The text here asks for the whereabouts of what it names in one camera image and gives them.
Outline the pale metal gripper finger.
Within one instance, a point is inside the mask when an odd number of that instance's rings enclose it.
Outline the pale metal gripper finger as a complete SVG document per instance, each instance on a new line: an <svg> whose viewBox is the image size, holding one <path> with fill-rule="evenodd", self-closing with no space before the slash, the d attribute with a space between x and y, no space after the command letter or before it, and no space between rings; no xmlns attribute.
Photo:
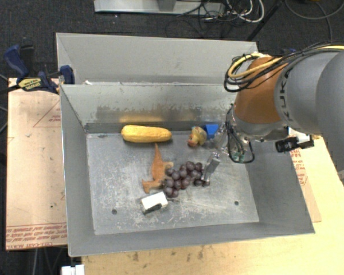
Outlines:
<svg viewBox="0 0 344 275"><path fill-rule="evenodd" d="M205 132L207 135L206 147L213 149L220 147L221 140L221 127L222 125L218 124L207 124L205 126Z"/></svg>
<svg viewBox="0 0 344 275"><path fill-rule="evenodd" d="M209 156L209 159L206 162L206 165L204 167L204 173L202 175L202 180L204 182L210 181L211 176L214 174L220 162L221 162L221 157L219 153L214 152Z"/></svg>

